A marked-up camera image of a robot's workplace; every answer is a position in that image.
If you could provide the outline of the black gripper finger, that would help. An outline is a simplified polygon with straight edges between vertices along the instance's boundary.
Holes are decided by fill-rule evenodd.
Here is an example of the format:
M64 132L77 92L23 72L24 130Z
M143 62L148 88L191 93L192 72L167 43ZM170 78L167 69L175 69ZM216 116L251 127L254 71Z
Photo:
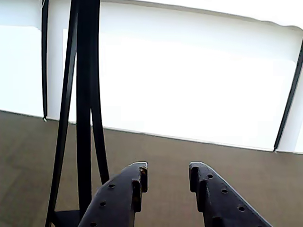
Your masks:
M133 227L147 191L148 163L128 165L97 190L78 226Z
M205 227L270 227L223 177L200 161L189 164L190 190L196 194L197 210Z

